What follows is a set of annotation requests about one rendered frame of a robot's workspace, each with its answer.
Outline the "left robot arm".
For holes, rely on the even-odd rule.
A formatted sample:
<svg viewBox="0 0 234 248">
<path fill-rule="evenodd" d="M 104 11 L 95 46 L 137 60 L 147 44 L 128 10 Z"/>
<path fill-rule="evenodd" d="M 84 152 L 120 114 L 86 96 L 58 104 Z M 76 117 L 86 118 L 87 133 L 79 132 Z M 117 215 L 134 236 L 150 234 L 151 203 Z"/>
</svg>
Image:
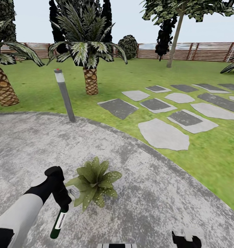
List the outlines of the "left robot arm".
<svg viewBox="0 0 234 248">
<path fill-rule="evenodd" d="M 60 166 L 50 167 L 45 176 L 35 179 L 31 188 L 0 216 L 0 248 L 21 248 L 38 213 L 53 193 L 56 203 L 68 212 L 72 194 L 79 198 L 79 189 L 74 185 L 65 187 L 65 177 Z"/>
</svg>

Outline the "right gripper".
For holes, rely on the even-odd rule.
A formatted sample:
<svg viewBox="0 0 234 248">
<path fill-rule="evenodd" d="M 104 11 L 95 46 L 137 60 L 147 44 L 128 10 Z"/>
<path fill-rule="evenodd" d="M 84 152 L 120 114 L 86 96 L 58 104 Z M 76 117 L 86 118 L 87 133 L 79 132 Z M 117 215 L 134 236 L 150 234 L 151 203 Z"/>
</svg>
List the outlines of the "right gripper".
<svg viewBox="0 0 234 248">
<path fill-rule="evenodd" d="M 175 236 L 172 231 L 172 240 L 174 244 L 177 244 L 177 248 L 201 248 L 201 241 L 197 237 L 192 237 L 192 242 L 186 241 L 184 237 Z"/>
</svg>

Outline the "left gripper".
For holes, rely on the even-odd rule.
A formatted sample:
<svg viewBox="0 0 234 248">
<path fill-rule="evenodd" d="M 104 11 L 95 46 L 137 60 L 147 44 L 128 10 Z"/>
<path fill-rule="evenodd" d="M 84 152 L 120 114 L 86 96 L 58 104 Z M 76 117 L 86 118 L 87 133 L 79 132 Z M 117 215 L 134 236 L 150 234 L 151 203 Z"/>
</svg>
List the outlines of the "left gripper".
<svg viewBox="0 0 234 248">
<path fill-rule="evenodd" d="M 72 202 L 72 199 L 69 197 L 66 187 L 64 187 L 60 192 L 53 193 L 54 199 L 56 203 L 61 207 L 61 209 L 65 209 L 68 212 L 69 204 Z"/>
</svg>

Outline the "insectifuge atomizer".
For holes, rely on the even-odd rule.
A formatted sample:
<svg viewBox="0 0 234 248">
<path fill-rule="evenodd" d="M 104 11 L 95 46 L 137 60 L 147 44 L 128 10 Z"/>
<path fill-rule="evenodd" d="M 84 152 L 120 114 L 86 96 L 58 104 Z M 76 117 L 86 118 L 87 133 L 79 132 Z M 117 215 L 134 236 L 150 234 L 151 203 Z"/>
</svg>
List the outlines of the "insectifuge atomizer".
<svg viewBox="0 0 234 248">
<path fill-rule="evenodd" d="M 62 225 L 64 223 L 65 217 L 66 217 L 67 211 L 65 209 L 60 209 L 60 212 L 57 216 L 57 219 L 55 221 L 55 224 L 53 226 L 53 229 L 50 234 L 51 239 L 57 239 L 59 232 L 62 228 Z"/>
</svg>

